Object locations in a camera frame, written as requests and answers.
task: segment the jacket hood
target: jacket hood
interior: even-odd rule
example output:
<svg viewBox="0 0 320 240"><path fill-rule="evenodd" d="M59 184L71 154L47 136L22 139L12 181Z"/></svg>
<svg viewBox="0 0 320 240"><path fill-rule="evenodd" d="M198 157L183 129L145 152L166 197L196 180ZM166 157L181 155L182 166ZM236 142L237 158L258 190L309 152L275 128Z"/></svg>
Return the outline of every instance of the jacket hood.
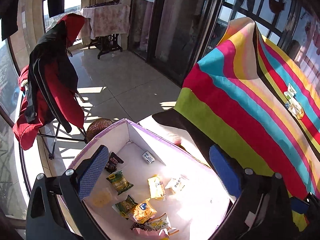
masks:
<svg viewBox="0 0 320 240"><path fill-rule="evenodd" d="M72 46L84 25L84 17L79 14L70 13L62 17L61 21L65 22L67 30L67 47Z"/></svg>

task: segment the black snack bag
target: black snack bag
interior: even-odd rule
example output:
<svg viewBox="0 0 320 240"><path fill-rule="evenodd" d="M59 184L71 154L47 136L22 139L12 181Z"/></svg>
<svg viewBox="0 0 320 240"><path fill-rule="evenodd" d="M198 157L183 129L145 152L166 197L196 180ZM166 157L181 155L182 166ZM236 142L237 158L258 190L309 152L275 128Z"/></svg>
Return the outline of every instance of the black snack bag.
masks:
<svg viewBox="0 0 320 240"><path fill-rule="evenodd" d="M124 163L124 161L117 156L114 152L110 153L109 160L105 166L105 170L109 173L113 173L117 170L117 164Z"/></svg>

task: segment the small white packet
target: small white packet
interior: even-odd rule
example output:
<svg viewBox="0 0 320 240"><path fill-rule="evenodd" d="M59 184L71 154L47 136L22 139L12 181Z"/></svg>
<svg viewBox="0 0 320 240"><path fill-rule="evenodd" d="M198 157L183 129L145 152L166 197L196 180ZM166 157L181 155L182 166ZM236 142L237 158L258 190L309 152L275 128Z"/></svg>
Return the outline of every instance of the small white packet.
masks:
<svg viewBox="0 0 320 240"><path fill-rule="evenodd" d="M180 192L188 183L188 179L182 175L172 178L164 188L171 188L173 194Z"/></svg>

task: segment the striped cloth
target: striped cloth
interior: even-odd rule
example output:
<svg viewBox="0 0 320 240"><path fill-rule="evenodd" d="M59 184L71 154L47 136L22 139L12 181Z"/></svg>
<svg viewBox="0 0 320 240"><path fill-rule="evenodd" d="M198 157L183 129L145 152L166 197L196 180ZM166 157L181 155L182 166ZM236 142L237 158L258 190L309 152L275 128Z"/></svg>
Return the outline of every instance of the striped cloth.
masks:
<svg viewBox="0 0 320 240"><path fill-rule="evenodd" d="M289 83L305 112L284 106ZM246 17L229 23L218 46L192 68L174 109L257 174L279 172L289 196L320 197L320 99L306 76ZM302 215L293 213L300 230Z"/></svg>

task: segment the sliding door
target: sliding door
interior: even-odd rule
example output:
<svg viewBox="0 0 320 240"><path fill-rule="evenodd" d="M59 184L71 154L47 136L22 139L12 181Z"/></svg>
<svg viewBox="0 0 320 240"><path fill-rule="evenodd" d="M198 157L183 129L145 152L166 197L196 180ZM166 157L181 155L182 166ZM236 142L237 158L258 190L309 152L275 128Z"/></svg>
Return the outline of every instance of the sliding door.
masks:
<svg viewBox="0 0 320 240"><path fill-rule="evenodd" d="M133 0L129 48L182 85L212 0Z"/></svg>
<svg viewBox="0 0 320 240"><path fill-rule="evenodd" d="M129 48L147 59L150 25L155 0L133 0Z"/></svg>

